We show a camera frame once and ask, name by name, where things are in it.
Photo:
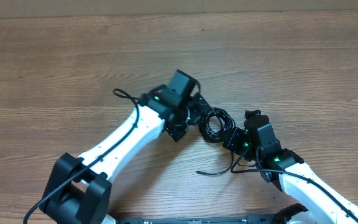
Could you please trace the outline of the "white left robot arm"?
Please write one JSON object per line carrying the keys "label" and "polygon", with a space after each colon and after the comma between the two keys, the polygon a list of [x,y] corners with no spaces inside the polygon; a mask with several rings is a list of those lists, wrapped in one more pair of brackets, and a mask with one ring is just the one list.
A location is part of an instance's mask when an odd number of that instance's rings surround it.
{"label": "white left robot arm", "polygon": [[112,183],[149,142],[167,132],[179,141],[210,105],[192,88],[160,85],[134,100],[131,115],[105,140],[54,164],[38,208],[56,223],[116,223],[109,215]]}

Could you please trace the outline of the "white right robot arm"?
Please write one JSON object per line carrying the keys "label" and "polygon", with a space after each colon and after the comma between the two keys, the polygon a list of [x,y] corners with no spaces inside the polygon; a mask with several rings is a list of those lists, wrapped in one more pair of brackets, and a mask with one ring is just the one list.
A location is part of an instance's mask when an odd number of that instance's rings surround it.
{"label": "white right robot arm", "polygon": [[244,129],[235,128],[224,147],[254,162],[267,183],[297,200],[276,213],[272,223],[358,223],[358,206],[336,192],[295,152],[283,148],[269,117],[246,111]]}

